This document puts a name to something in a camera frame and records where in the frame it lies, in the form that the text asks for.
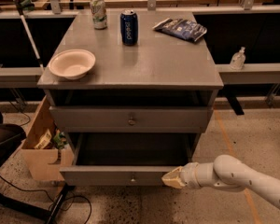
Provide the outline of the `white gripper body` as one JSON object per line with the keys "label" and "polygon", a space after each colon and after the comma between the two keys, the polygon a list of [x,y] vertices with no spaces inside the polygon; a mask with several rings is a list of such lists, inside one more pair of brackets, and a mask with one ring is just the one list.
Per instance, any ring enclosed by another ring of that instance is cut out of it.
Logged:
{"label": "white gripper body", "polygon": [[182,182],[187,188],[212,187],[216,183],[213,163],[190,162],[181,169]]}

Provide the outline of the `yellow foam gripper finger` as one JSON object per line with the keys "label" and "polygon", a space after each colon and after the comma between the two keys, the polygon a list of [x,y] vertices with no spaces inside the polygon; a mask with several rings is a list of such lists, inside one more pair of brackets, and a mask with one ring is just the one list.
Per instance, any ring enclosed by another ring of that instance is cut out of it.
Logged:
{"label": "yellow foam gripper finger", "polygon": [[180,172],[181,172],[182,167],[176,167],[173,171],[165,174],[161,180],[162,182],[171,188],[175,189],[182,189],[184,187],[184,183],[182,182],[180,178]]}

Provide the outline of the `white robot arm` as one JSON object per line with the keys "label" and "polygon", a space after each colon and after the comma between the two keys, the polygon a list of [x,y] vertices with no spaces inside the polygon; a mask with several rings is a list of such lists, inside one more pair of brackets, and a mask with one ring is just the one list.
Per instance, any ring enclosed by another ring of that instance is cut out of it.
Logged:
{"label": "white robot arm", "polygon": [[208,163],[189,162],[165,174],[161,180],[175,189],[250,189],[280,210],[280,180],[260,173],[230,155],[220,155]]}

